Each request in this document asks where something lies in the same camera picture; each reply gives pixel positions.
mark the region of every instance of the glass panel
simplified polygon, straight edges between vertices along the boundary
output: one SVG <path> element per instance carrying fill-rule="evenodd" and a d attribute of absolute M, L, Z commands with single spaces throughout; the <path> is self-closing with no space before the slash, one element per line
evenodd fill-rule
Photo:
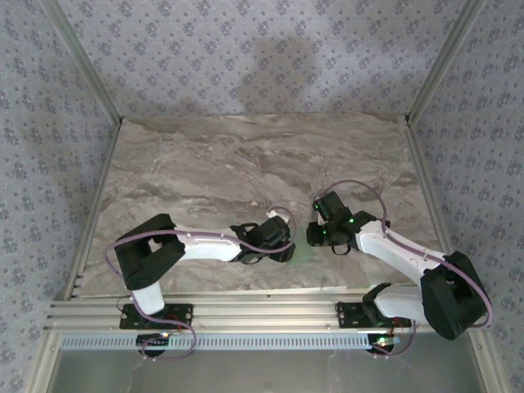
<path fill-rule="evenodd" d="M 363 350 L 197 351 L 143 362 L 135 350 L 62 351 L 47 393 L 482 393 L 468 337 L 418 334 L 399 358 Z"/>

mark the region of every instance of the gray wall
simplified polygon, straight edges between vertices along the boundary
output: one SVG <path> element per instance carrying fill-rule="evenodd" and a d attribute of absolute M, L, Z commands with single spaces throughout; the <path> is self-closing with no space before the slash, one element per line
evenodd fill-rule
<path fill-rule="evenodd" d="M 524 391 L 524 6 L 489 1 L 416 127 L 457 249 L 495 307 Z"/>
<path fill-rule="evenodd" d="M 0 2 L 0 391 L 19 391 L 113 126 L 38 2 Z"/>
<path fill-rule="evenodd" d="M 60 0 L 120 114 L 403 114 L 462 0 Z"/>

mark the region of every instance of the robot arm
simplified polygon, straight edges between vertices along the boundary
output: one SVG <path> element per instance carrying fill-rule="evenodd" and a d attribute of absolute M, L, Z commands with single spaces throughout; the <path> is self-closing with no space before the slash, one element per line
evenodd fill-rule
<path fill-rule="evenodd" d="M 137 226 L 120 239 L 151 231 L 168 233 L 141 236 L 135 241 L 126 242 L 115 248 L 125 286 L 148 315 L 164 309 L 165 302 L 159 280 L 181 260 L 212 259 L 255 264 L 268 256 L 277 262 L 287 262 L 295 250 L 295 245 L 291 244 L 283 251 L 262 252 L 262 250 L 276 251 L 290 242 L 290 229 L 278 215 L 267 219 L 261 225 L 243 224 L 219 231 L 202 232 L 199 229 L 176 227 L 169 215 L 160 214 Z M 260 251 L 253 251 L 252 248 L 239 244 L 242 242 Z"/>
<path fill-rule="evenodd" d="M 441 336 L 453 340 L 487 311 L 477 291 L 437 262 L 445 260 L 452 264 L 485 292 L 466 255 L 428 250 L 389 228 L 384 233 L 380 220 L 364 211 L 353 215 L 335 192 L 322 196 L 313 206 L 321 222 L 309 224 L 307 238 L 311 246 L 330 246 L 334 253 L 335 246 L 347 246 L 344 254 L 353 249 L 376 256 L 417 284 L 417 287 L 381 284 L 371 290 L 363 298 L 364 312 L 371 320 L 380 314 L 427 321 Z"/>

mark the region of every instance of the white cable tray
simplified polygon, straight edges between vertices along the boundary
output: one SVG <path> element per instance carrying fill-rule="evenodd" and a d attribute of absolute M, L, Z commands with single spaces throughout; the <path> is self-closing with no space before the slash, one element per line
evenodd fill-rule
<path fill-rule="evenodd" d="M 62 350 L 136 350 L 137 334 L 65 334 Z M 163 350 L 187 350 L 192 336 L 169 338 Z M 359 333 L 204 333 L 197 350 L 357 350 L 369 349 L 368 335 Z"/>

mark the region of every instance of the purple cable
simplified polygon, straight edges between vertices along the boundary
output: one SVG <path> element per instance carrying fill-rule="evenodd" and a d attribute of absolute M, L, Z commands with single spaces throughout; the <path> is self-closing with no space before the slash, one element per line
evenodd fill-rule
<path fill-rule="evenodd" d="M 491 325 L 491 323 L 493 322 L 493 309 L 491 307 L 490 299 L 488 299 L 488 296 L 484 293 L 484 291 L 477 285 L 476 282 L 474 282 L 467 274 L 465 274 L 465 272 L 463 272 L 459 268 L 456 268 L 455 266 L 453 266 L 451 263 L 449 263 L 448 261 L 446 261 L 444 259 L 438 258 L 438 257 L 433 256 L 433 255 L 425 255 L 423 252 L 421 252 L 419 250 L 416 250 L 416 249 L 412 248 L 411 246 L 408 246 L 407 244 L 404 244 L 403 242 L 395 239 L 394 237 L 392 237 L 387 232 L 387 228 L 386 228 L 386 216 L 387 216 L 386 204 L 384 203 L 384 201 L 382 200 L 380 195 L 378 195 L 378 192 L 376 192 L 371 186 L 367 185 L 366 183 L 360 182 L 359 180 L 352 180 L 352 179 L 339 180 L 338 182 L 335 182 L 332 185 L 330 185 L 327 188 L 325 188 L 320 195 L 321 196 L 325 195 L 333 187 L 337 186 L 338 184 L 342 184 L 342 183 L 356 183 L 356 184 L 359 184 L 361 186 L 364 186 L 377 198 L 377 200 L 380 202 L 380 204 L 382 206 L 382 211 L 383 211 L 383 214 L 382 214 L 382 231 L 384 232 L 384 235 L 390 241 L 392 241 L 397 246 L 399 246 L 401 248 L 404 248 L 405 250 L 407 250 L 407 251 L 409 251 L 409 252 L 411 252 L 411 253 L 413 253 L 415 255 L 426 257 L 427 259 L 432 260 L 433 262 L 437 262 L 437 264 L 442 264 L 447 269 L 451 270 L 453 273 L 455 273 L 459 277 L 461 277 L 465 282 L 468 283 L 468 285 L 471 288 L 473 288 L 475 290 L 476 293 L 478 293 L 478 295 L 481 297 L 482 301 L 484 302 L 484 305 L 486 306 L 487 317 L 486 317 L 486 320 L 483 323 L 479 323 L 478 325 L 473 325 L 472 328 L 485 328 L 485 327 Z"/>
<path fill-rule="evenodd" d="M 245 247 L 247 247 L 247 248 L 249 248 L 249 249 L 251 249 L 253 251 L 264 252 L 265 254 L 277 254 L 278 252 L 282 252 L 282 251 L 287 250 L 294 243 L 295 236 L 296 236 L 296 221 L 295 221 L 295 217 L 293 216 L 293 213 L 291 211 L 289 211 L 289 209 L 287 209 L 287 208 L 285 208 L 283 206 L 274 206 L 274 207 L 270 208 L 268 211 L 273 211 L 273 210 L 283 210 L 283 211 L 285 211 L 287 213 L 287 215 L 289 215 L 289 220 L 291 221 L 292 227 L 293 227 L 293 234 L 291 235 L 291 240 L 285 246 L 282 246 L 282 247 L 279 247 L 279 248 L 275 248 L 273 250 L 266 250 L 264 248 L 255 247 L 255 246 L 252 246 L 251 244 L 249 244 L 247 242 L 244 242 L 243 240 L 240 240 L 237 237 L 233 237 L 233 236 L 229 236 L 229 235 L 223 235 L 221 233 L 193 232 L 193 231 L 180 231 L 178 229 L 166 229 L 166 230 L 161 230 L 161 231 L 149 231 L 149 232 L 139 233 L 137 235 L 133 235 L 133 236 L 130 236 L 130 237 L 125 237 L 123 239 L 117 240 L 116 242 L 111 243 L 109 246 L 107 246 L 104 249 L 104 260 L 106 261 L 107 266 L 109 266 L 110 269 L 113 271 L 113 273 L 115 273 L 118 277 L 120 277 L 123 280 L 124 276 L 122 275 L 122 273 L 119 272 L 118 269 L 109 261 L 109 255 L 108 255 L 109 251 L 114 250 L 116 247 L 122 246 L 123 244 L 126 244 L 126 243 L 134 242 L 136 240 L 140 240 L 140 239 L 143 239 L 145 237 L 153 237 L 153 236 L 159 236 L 159 235 L 177 235 L 177 236 L 187 236 L 187 235 L 189 235 L 189 236 L 208 237 L 208 238 L 213 238 L 213 239 L 216 239 L 216 238 L 218 238 L 218 239 L 227 239 L 227 240 L 229 240 L 231 242 L 243 245 L 243 246 L 245 246 Z M 195 332 L 195 329 L 193 329 L 191 326 L 189 326 L 188 324 L 186 324 L 184 322 L 174 321 L 172 319 L 158 319 L 158 318 L 154 318 L 154 317 L 144 313 L 144 311 L 140 308 L 140 306 L 138 305 L 138 303 L 137 303 L 137 301 L 135 299 L 133 299 L 133 303 L 134 303 L 134 306 L 136 307 L 138 313 L 140 315 L 142 315 L 145 319 L 148 319 L 148 320 L 150 320 L 152 322 L 156 322 L 156 323 L 171 323 L 171 324 L 176 325 L 176 326 L 181 326 L 183 328 L 189 329 L 189 331 L 191 331 L 191 333 L 193 335 L 193 342 L 191 344 L 191 348 L 189 348 L 189 350 L 187 350 L 186 352 L 184 352 L 181 355 L 171 356 L 169 358 L 159 358 L 159 359 L 157 359 L 157 358 L 150 358 L 149 356 L 146 356 L 145 353 L 143 352 L 144 348 L 147 346 L 147 344 L 149 342 L 155 340 L 155 339 L 150 339 L 150 340 L 146 340 L 144 343 L 142 343 L 142 350 L 141 350 L 140 353 L 143 356 L 146 356 L 147 359 L 154 359 L 155 361 L 181 360 L 181 359 L 187 358 L 195 350 L 195 347 L 197 346 L 197 333 Z"/>
<path fill-rule="evenodd" d="M 188 350 L 186 350 L 183 354 L 176 355 L 176 356 L 170 356 L 170 357 L 164 357 L 164 358 L 152 358 L 150 356 L 147 356 L 146 352 L 145 352 L 145 349 L 149 345 L 149 343 L 151 341 L 156 340 L 156 338 L 153 337 L 153 338 L 150 338 L 148 340 L 145 340 L 142 343 L 142 349 L 140 350 L 140 353 L 142 354 L 142 356 L 144 356 L 144 359 L 151 359 L 154 362 L 156 362 L 156 361 L 169 362 L 169 361 L 172 361 L 172 360 L 186 359 L 190 354 L 193 353 L 193 351 L 195 350 L 195 347 L 197 346 L 197 332 L 195 332 L 195 329 L 191 325 L 188 325 L 187 323 L 184 323 L 184 322 L 181 322 L 181 321 L 174 321 L 172 319 L 154 318 L 151 315 L 147 315 L 146 313 L 144 313 L 143 309 L 140 307 L 140 305 L 138 305 L 138 302 L 135 299 L 133 299 L 133 304 L 136 307 L 138 313 L 140 315 L 142 315 L 145 319 L 147 319 L 149 321 L 152 321 L 152 322 L 157 322 L 157 323 L 171 323 L 171 324 L 173 324 L 175 326 L 180 326 L 182 328 L 186 328 L 193 335 L 193 340 L 192 340 L 192 343 L 191 343 L 191 347 Z"/>

